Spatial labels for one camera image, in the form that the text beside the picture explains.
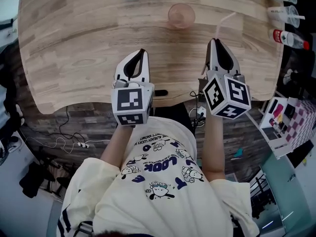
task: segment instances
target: wood grain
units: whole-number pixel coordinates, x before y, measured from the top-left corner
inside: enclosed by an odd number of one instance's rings
[[[170,7],[189,4],[195,24],[174,30]],[[219,38],[232,50],[257,100],[270,99],[283,48],[268,39],[267,0],[20,0],[19,43],[25,75],[43,114],[71,104],[111,102],[117,64],[131,52],[149,53],[151,81],[168,95],[154,105],[189,100],[198,89],[206,46]]]

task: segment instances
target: checkered box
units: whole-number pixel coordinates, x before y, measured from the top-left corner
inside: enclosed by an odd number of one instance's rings
[[[310,101],[299,100],[295,106],[295,113],[284,134],[292,149],[304,144],[315,134],[316,106]]]

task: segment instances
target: electrical outlet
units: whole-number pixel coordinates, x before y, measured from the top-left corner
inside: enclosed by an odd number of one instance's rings
[[[78,146],[80,146],[82,148],[89,148],[89,145],[86,143],[78,142],[77,144],[78,144]]]
[[[197,110],[197,113],[200,114],[200,115],[202,115],[202,113],[203,113],[203,117],[206,118],[206,108],[205,108],[205,107],[200,106],[200,107],[198,108],[198,110]]]

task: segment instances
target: pink glass cup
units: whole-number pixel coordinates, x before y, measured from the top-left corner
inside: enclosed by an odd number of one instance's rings
[[[174,4],[168,12],[169,24],[178,29],[189,28],[195,19],[194,10],[185,3]]]

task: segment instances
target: blue cartoon print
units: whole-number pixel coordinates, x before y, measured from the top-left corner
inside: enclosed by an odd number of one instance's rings
[[[167,189],[168,185],[165,183],[160,182],[152,182],[150,189],[147,189],[147,193],[151,193],[153,191],[153,194],[149,196],[150,200],[153,200],[155,196],[158,198],[161,197],[168,197],[168,198],[174,198],[174,195],[168,194],[169,190]]]
[[[135,164],[137,161],[140,161],[140,160],[146,160],[148,154],[142,154],[140,156],[135,156],[134,157],[134,160],[129,160],[128,163],[126,165],[131,165],[131,164]]]
[[[154,151],[161,150],[162,147],[163,147],[165,144],[166,144],[166,141],[164,141],[164,140],[158,140],[157,142],[153,143],[153,145],[154,145],[153,150],[154,150]]]
[[[192,167],[182,167],[182,174],[184,177],[184,180],[189,183],[194,183],[195,179],[200,180],[201,182],[204,182],[203,175],[194,170]]]
[[[139,168],[133,165],[128,165],[125,169],[122,170],[121,175],[122,179],[126,178],[126,175],[131,173],[137,173],[140,172]]]
[[[176,149],[176,153],[178,156],[180,156],[181,158],[190,158],[191,156],[189,155],[189,153],[184,150],[184,149]]]

